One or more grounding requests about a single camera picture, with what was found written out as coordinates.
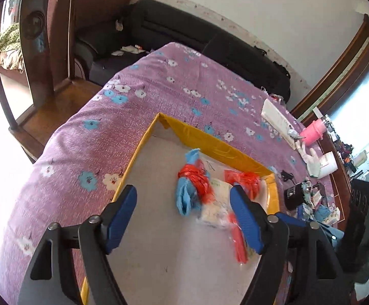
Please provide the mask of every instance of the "black sofa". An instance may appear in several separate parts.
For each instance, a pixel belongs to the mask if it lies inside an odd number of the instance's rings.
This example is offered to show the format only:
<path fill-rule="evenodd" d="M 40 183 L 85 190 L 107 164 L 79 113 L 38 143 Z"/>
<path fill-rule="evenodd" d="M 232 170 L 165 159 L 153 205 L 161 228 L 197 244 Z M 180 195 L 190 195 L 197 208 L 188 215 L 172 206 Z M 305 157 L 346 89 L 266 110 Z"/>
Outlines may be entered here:
<path fill-rule="evenodd" d="M 126 52 L 123 56 L 111 55 L 123 46 L 138 44 L 151 51 L 169 42 L 180 42 L 256 87 L 265 87 L 268 93 L 289 100 L 290 75 L 283 66 L 265 57 L 262 50 L 207 21 L 155 0 L 129 5 L 121 17 L 123 31 L 117 31 L 111 21 L 81 28 L 75 34 L 75 57 L 92 82 L 103 86 L 116 72 L 146 55 Z"/>

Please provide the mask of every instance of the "silver bolt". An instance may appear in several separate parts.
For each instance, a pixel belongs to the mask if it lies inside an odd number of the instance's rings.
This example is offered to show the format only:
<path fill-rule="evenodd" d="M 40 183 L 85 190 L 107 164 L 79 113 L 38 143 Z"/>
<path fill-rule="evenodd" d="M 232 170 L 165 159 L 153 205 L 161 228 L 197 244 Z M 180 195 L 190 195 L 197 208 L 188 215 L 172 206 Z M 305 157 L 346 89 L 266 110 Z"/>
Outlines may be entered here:
<path fill-rule="evenodd" d="M 88 218 L 88 222 L 90 224 L 96 224 L 97 222 L 100 222 L 100 221 L 101 221 L 101 217 L 97 215 L 94 215 Z"/>
<path fill-rule="evenodd" d="M 320 225 L 318 222 L 316 221 L 311 221 L 310 224 L 309 224 L 310 228 L 312 229 L 319 229 L 320 228 Z"/>
<path fill-rule="evenodd" d="M 60 227 L 60 224 L 58 222 L 52 222 L 50 225 L 47 226 L 47 229 L 50 231 L 53 231 Z"/>
<path fill-rule="evenodd" d="M 268 220 L 271 224 L 276 224 L 276 223 L 279 221 L 278 217 L 277 217 L 277 216 L 275 216 L 275 215 L 273 215 L 273 214 L 269 215 L 269 216 L 267 217 L 267 220 Z"/>

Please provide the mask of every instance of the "chair seat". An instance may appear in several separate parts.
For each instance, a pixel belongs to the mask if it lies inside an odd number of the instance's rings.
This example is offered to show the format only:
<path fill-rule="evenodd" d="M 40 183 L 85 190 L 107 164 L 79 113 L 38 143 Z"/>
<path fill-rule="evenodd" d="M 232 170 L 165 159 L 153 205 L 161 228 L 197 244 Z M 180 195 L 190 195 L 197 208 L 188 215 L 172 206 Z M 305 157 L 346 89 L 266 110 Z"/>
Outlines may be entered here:
<path fill-rule="evenodd" d="M 101 86 L 81 78 L 65 79 L 55 89 L 53 97 L 40 108 L 30 106 L 17 120 L 18 127 L 9 129 L 23 149 L 33 159 L 43 153 L 51 135 L 78 112 Z"/>

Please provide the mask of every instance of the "red object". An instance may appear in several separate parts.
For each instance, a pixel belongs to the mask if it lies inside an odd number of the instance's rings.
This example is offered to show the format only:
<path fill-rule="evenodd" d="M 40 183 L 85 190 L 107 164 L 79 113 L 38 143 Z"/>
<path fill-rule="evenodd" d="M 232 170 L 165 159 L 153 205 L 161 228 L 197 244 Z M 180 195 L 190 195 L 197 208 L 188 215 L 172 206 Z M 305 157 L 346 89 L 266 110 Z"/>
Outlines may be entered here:
<path fill-rule="evenodd" d="M 214 201 L 212 187 L 205 173 L 204 164 L 200 159 L 197 160 L 196 165 L 186 164 L 178 173 L 178 178 L 185 177 L 191 181 L 202 204 Z"/>
<path fill-rule="evenodd" d="M 233 224 L 231 226 L 231 234 L 234 241 L 235 257 L 240 264 L 246 264 L 248 258 L 247 251 L 245 249 L 244 237 L 242 236 L 242 232 L 238 226 L 238 221 L 234 212 L 229 214 L 229 221 Z"/>
<path fill-rule="evenodd" d="M 224 171 L 224 179 L 230 185 L 240 184 L 250 200 L 254 200 L 259 192 L 259 183 L 261 179 L 254 172 L 235 172 L 230 170 Z"/>

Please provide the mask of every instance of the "pink cup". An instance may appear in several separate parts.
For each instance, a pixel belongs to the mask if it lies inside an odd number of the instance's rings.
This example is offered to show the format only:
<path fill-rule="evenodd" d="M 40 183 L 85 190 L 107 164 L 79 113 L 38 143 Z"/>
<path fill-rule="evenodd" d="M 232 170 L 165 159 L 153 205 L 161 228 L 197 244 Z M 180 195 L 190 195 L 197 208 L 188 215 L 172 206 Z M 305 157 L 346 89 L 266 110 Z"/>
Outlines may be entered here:
<path fill-rule="evenodd" d="M 301 140 L 306 145 L 311 145 L 318 139 L 322 139 L 322 134 L 326 131 L 326 125 L 322 119 L 313 121 L 308 127 L 306 127 L 299 135 L 303 137 Z"/>

